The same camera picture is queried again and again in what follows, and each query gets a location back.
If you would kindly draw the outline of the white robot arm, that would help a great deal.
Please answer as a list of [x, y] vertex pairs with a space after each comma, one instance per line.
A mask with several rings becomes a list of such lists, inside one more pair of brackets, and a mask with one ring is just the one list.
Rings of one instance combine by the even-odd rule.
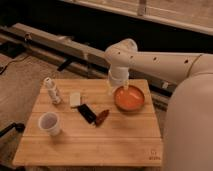
[[177, 86], [164, 125], [162, 171], [213, 171], [213, 54], [140, 52], [132, 39], [105, 50], [111, 85], [130, 68]]

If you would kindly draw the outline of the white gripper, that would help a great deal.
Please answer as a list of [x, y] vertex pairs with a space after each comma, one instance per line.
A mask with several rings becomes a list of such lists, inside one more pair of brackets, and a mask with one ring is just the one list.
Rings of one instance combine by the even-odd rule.
[[129, 68], [111, 65], [108, 71], [107, 92], [112, 95], [112, 87], [123, 86], [124, 90], [129, 88]]

